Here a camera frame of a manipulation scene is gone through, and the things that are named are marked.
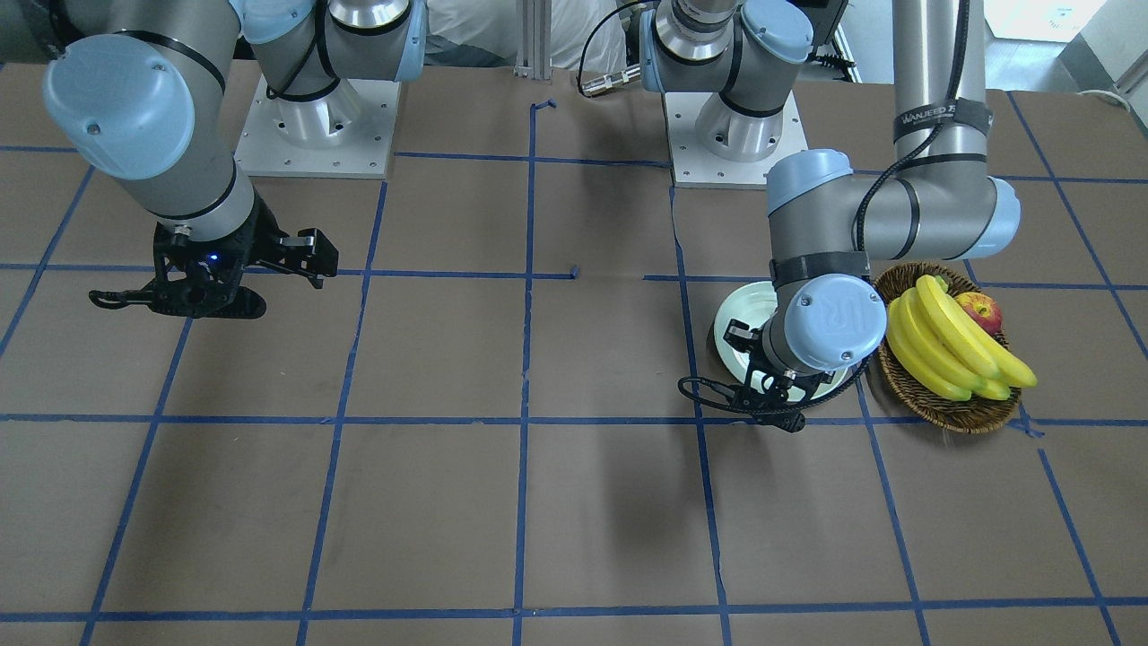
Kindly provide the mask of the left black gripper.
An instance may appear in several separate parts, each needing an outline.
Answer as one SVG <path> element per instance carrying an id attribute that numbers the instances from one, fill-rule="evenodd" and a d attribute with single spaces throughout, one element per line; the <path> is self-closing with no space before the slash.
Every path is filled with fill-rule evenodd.
<path id="1" fill-rule="evenodd" d="M 791 388 L 802 392 L 800 402 L 812 400 L 819 388 L 819 376 L 799 376 L 796 372 L 774 367 L 762 347 L 761 328 L 731 319 L 723 334 L 723 342 L 735 351 L 748 355 L 747 372 L 742 384 L 723 394 L 735 410 L 753 418 L 758 423 L 776 426 L 784 431 L 800 431 L 806 417 L 790 404 Z"/>

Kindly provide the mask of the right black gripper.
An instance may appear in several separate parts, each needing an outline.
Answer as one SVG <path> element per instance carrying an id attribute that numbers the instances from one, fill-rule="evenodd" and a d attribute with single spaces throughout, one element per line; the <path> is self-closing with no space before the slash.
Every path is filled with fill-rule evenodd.
<path id="1" fill-rule="evenodd" d="M 130 291 L 132 305 L 177 318 L 258 319 L 266 302 L 241 285 L 247 266 L 285 275 L 302 275 L 313 289 L 338 275 L 339 249 L 321 229 L 287 236 L 261 196 L 247 220 L 228 236 L 192 241 L 157 225 L 152 242 L 155 277 L 144 289 Z"/>

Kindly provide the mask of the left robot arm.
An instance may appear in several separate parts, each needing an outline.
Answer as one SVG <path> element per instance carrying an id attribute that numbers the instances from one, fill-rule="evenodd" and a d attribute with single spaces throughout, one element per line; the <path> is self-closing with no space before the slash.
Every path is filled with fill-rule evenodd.
<path id="1" fill-rule="evenodd" d="M 1021 201 L 987 171 L 980 1 L 893 5 L 893 163 L 858 176 L 846 154 L 796 151 L 765 176 L 776 308 L 761 322 L 718 322 L 747 355 L 737 384 L 678 380 L 698 405 L 786 431 L 804 428 L 819 386 L 864 375 L 887 332 L 872 260 L 965 260 L 1001 252 L 1021 228 Z M 720 158 L 770 150 L 814 28 L 788 1 L 661 1 L 639 21 L 645 89 L 706 94 L 700 135 Z"/>

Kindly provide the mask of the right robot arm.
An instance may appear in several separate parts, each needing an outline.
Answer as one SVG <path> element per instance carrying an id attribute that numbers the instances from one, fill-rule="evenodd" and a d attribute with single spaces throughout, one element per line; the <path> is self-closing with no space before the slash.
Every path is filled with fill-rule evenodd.
<path id="1" fill-rule="evenodd" d="M 326 135 L 348 135 L 362 114 L 352 79 L 422 73 L 426 3 L 52 1 L 48 16 L 65 41 L 42 79 L 47 112 L 157 221 L 152 281 L 90 291 L 96 308 L 257 319 L 266 303 L 242 285 L 247 268 L 300 275 L 315 289 L 338 274 L 336 246 L 320 229 L 280 229 L 218 134 L 235 45 L 250 45 L 267 99 L 328 109 Z"/>

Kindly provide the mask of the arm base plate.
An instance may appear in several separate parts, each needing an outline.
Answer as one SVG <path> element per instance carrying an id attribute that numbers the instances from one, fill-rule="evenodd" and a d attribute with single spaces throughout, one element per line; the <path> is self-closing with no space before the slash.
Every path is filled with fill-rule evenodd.
<path id="1" fill-rule="evenodd" d="M 796 98 L 765 118 L 735 111 L 718 93 L 668 92 L 664 107 L 678 188 L 765 189 L 779 159 L 808 148 Z"/>
<path id="2" fill-rule="evenodd" d="M 326 98 L 266 98 L 261 79 L 236 146 L 249 177 L 383 179 L 403 85 L 344 79 Z"/>

